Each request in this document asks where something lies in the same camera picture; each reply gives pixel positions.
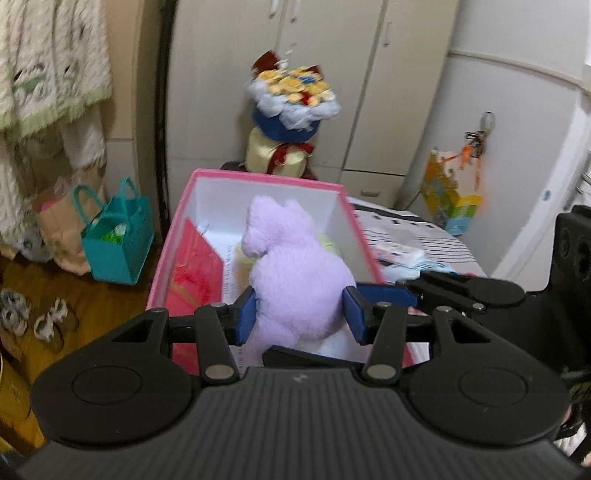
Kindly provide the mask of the tissue pack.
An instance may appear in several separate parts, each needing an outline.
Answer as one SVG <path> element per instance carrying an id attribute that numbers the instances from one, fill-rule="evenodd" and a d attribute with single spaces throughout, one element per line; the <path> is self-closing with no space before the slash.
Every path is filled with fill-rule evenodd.
<path id="1" fill-rule="evenodd" d="M 425 259 L 425 251 L 391 240 L 379 240 L 372 246 L 374 256 L 381 262 L 414 268 Z"/>

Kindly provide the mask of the red paper card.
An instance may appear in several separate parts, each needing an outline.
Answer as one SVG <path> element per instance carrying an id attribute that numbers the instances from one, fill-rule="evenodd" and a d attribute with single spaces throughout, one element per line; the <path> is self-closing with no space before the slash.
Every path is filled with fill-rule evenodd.
<path id="1" fill-rule="evenodd" d="M 197 308 L 222 298 L 223 262 L 190 219 L 182 225 L 172 264 L 164 307 L 173 317 L 191 315 Z"/>

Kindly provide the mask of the purple plush toy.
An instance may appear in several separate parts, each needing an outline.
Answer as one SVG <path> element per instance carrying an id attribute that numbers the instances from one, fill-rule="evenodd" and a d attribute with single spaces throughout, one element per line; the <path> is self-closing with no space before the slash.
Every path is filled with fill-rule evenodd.
<path id="1" fill-rule="evenodd" d="M 247 366 L 273 346 L 318 346 L 339 332 L 342 291 L 356 284 L 344 260 L 318 243 L 315 221 L 297 201 L 257 196 L 249 205 L 242 252 L 254 264 L 256 323 L 243 346 Z"/>

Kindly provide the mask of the green yarn ball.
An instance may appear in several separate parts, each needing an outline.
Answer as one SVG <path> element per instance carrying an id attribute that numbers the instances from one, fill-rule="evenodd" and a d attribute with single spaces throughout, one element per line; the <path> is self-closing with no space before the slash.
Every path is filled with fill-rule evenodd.
<path id="1" fill-rule="evenodd" d="M 318 243 L 321 244 L 322 248 L 324 248 L 325 251 L 328 251 L 338 256 L 341 255 L 338 246 L 336 246 L 335 243 L 332 242 L 331 239 L 329 239 L 328 235 L 325 235 L 324 233 L 318 233 Z"/>

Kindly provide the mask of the colourful paper gift bag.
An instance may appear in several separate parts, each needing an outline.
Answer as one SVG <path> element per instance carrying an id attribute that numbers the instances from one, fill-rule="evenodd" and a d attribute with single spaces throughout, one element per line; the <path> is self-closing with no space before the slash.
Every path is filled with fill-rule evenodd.
<path id="1" fill-rule="evenodd" d="M 453 236 L 468 230 L 482 203 L 480 158 L 433 149 L 421 184 L 421 194 L 435 223 Z"/>

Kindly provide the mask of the striped table cloth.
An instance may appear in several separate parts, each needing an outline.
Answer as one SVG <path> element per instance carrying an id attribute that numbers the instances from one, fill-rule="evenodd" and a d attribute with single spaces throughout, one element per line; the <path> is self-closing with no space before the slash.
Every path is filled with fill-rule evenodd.
<path id="1" fill-rule="evenodd" d="M 423 261 L 445 263 L 453 268 L 456 274 L 474 276 L 485 274 L 464 243 L 416 214 L 410 211 L 388 209 L 353 197 L 349 198 L 349 203 L 352 205 L 356 220 L 361 225 L 370 251 L 377 241 L 391 240 L 424 250 Z M 379 261 L 375 256 L 374 258 L 380 269 L 382 265 L 389 265 Z"/>

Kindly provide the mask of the teal tote bag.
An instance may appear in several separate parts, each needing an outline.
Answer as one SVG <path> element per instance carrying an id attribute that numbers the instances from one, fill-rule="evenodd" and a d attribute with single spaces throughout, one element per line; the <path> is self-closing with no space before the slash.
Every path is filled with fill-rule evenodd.
<path id="1" fill-rule="evenodd" d="M 84 223 L 80 238 L 93 278 L 136 284 L 155 237 L 149 199 L 125 178 L 107 203 L 85 185 L 73 189 L 72 201 Z"/>

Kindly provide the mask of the brown paper bag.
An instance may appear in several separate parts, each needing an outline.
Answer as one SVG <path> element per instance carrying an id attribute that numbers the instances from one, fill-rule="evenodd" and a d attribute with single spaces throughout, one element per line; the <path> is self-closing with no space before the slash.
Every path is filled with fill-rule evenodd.
<path id="1" fill-rule="evenodd" d="M 90 272 L 80 234 L 85 226 L 78 215 L 72 197 L 78 178 L 59 177 L 39 193 L 32 207 L 41 236 L 53 261 L 63 270 L 76 275 Z"/>

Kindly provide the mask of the pink storage box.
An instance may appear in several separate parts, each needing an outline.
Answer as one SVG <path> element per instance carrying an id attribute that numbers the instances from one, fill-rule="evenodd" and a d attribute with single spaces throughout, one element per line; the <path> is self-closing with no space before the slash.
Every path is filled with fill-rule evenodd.
<path id="1" fill-rule="evenodd" d="M 342 188 L 224 170 L 193 172 L 166 236 L 148 304 L 174 278 L 213 296 L 188 312 L 197 371 L 229 382 L 273 347 L 366 363 L 374 335 L 349 292 L 365 286 L 399 309 L 412 295 L 386 285 Z"/>

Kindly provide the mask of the beige wardrobe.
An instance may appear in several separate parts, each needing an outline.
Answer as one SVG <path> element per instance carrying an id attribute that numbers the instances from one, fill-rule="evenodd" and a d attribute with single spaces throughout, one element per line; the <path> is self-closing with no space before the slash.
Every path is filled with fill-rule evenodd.
<path id="1" fill-rule="evenodd" d="M 396 202 L 448 54 L 455 1 L 179 1 L 171 10 L 166 185 L 198 168 L 341 184 Z"/>

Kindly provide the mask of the flower bouquet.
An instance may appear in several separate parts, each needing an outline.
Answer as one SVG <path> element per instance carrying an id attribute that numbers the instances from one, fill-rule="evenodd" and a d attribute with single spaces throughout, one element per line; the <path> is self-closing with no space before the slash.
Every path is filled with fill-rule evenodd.
<path id="1" fill-rule="evenodd" d="M 252 64 L 246 93 L 253 102 L 254 127 L 247 140 L 245 170 L 311 178 L 318 129 L 341 111 L 321 67 L 291 68 L 286 56 L 266 51 Z"/>

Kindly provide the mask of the cream knitted cardigan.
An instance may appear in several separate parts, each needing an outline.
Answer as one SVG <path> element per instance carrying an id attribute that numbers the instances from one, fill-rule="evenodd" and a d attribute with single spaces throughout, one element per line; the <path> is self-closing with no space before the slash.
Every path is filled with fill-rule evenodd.
<path id="1" fill-rule="evenodd" d="M 112 95 L 100 1 L 1 4 L 1 246 L 46 261 L 32 211 L 32 161 L 73 172 L 106 162 L 100 103 Z"/>

